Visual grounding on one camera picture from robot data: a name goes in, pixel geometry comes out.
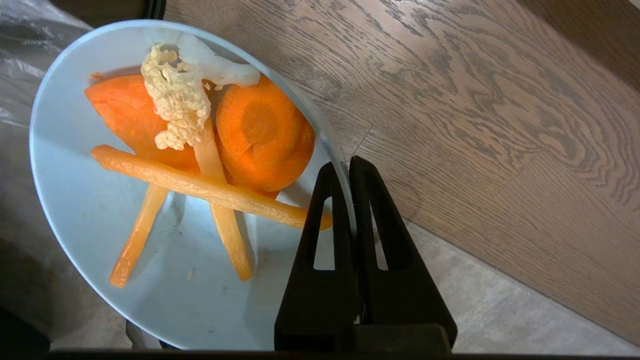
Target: white plate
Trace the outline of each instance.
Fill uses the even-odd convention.
[[[146,184],[108,172],[92,159],[91,149],[103,143],[128,149],[104,125],[83,91],[92,83],[93,72],[135,71],[152,42],[170,38],[176,31],[196,35],[231,60],[256,66],[287,92],[315,127],[311,162],[278,200],[306,206],[318,170],[330,159],[342,184],[347,185],[344,157],[329,145],[328,123],[285,79],[238,47],[202,30],[159,20],[132,20],[79,38],[44,77],[29,136],[40,202],[60,245],[83,277],[118,312],[151,335],[179,348],[271,349],[273,323],[300,239],[298,229],[239,215],[255,264],[253,279],[241,282],[207,204],[171,194],[127,286],[118,289],[108,281]],[[353,208],[349,212],[353,219]],[[321,232],[317,259],[331,263],[332,249],[331,230]]]

